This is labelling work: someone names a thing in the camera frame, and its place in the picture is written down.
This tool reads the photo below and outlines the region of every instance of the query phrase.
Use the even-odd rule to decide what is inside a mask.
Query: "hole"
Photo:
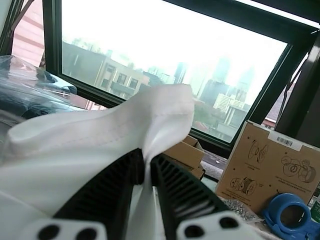
[[[188,239],[190,239],[190,238],[199,238],[203,236],[205,232],[200,226],[190,225],[185,228],[184,234]]]
[[[57,225],[48,225],[40,230],[38,233],[39,240],[51,240],[56,238],[59,234],[59,227]]]
[[[221,218],[219,223],[223,229],[233,229],[239,226],[238,222],[232,217]]]
[[[280,220],[283,225],[289,229],[296,229],[303,226],[307,219],[307,215],[302,207],[291,205],[286,207],[280,215]]]
[[[93,228],[85,228],[81,230],[77,236],[76,240],[95,240],[97,237],[97,231]]]

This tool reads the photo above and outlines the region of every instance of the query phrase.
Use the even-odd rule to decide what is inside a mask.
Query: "metal screw pile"
[[[239,215],[244,221],[251,222],[259,220],[260,218],[252,212],[243,202],[236,199],[225,199],[223,200],[224,204],[228,206],[228,208],[234,211],[237,215]]]

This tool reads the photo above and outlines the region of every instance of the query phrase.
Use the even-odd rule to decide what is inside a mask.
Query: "plastic wrap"
[[[74,85],[15,56],[0,56],[0,110],[24,119],[79,110]]]

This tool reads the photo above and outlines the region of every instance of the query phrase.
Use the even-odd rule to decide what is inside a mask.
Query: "balcony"
[[[113,89],[113,90],[119,91],[121,93],[130,94],[131,96],[134,95],[134,93],[135,93],[135,90],[133,88],[124,86],[124,85],[122,85],[120,83],[117,83],[115,81],[113,81],[111,83],[111,87],[110,88]]]

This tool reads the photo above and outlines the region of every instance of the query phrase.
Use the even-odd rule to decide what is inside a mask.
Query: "clear plastic bag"
[[[264,219],[255,214],[247,205],[237,199],[222,199],[225,205],[237,215],[239,215],[247,224],[262,222]]]
[[[0,56],[0,110],[25,119],[78,110],[70,104],[77,88],[22,59]]]

